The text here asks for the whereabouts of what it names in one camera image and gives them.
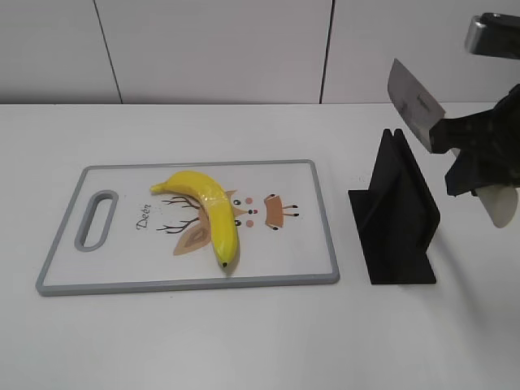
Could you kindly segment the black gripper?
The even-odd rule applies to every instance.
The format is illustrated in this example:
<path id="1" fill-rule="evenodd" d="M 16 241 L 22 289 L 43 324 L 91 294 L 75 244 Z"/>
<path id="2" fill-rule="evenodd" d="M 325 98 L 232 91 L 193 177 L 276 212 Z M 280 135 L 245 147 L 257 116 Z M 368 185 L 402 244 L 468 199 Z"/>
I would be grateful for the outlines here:
<path id="1" fill-rule="evenodd" d="M 476 194 L 490 185 L 519 186 L 519 84 L 492 110 L 437 122 L 429 131 L 430 151 L 481 151 L 490 134 L 495 162 L 490 165 L 471 152 L 460 151 L 444 177 L 449 196 Z"/>

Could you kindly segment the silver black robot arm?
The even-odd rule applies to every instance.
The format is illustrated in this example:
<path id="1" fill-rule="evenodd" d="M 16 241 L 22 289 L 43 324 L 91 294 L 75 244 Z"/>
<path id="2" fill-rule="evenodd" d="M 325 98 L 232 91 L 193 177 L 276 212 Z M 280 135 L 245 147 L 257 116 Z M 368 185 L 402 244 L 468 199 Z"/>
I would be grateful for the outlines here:
<path id="1" fill-rule="evenodd" d="M 475 16 L 466 36 L 472 54 L 519 59 L 519 18 L 486 12 Z M 475 193 L 492 185 L 519 186 L 519 86 L 493 108 L 441 119 L 429 132 L 431 152 L 459 155 L 446 173 L 447 194 Z"/>

